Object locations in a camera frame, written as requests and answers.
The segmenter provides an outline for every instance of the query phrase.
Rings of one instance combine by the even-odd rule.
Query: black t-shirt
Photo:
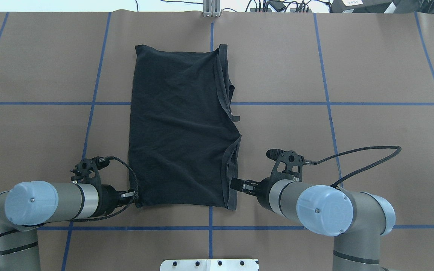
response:
[[[235,210],[229,183],[237,177],[241,137],[231,113],[227,45],[210,53],[135,48],[128,159],[138,178],[137,206]]]

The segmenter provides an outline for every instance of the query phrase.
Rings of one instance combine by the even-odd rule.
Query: metal plate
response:
[[[259,271],[258,259],[165,260],[160,271]]]

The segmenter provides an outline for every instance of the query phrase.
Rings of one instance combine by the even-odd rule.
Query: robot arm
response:
[[[234,178],[231,188],[256,196],[261,206],[302,224],[314,233],[334,236],[333,271],[382,271],[381,236],[396,222],[391,204],[379,196],[301,182],[303,156],[270,150],[276,164],[262,182]],[[277,171],[285,163],[283,172]]]
[[[98,169],[105,158],[84,159],[72,172],[73,183],[23,182],[0,193],[0,271],[40,271],[38,235],[45,223],[110,214],[128,206],[135,192],[101,185]]]

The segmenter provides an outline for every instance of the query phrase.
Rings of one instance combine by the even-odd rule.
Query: white metal bracket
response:
[[[203,0],[204,17],[220,17],[220,0]]]
[[[160,271],[259,271],[257,259],[165,260]]]

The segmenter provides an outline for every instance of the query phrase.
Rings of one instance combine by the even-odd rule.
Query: black device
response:
[[[269,1],[270,5],[276,10],[276,12],[281,12],[286,8],[286,5],[284,5],[282,2]]]
[[[392,0],[361,0],[360,5],[345,5],[349,0],[335,0],[331,4],[333,13],[384,13]]]

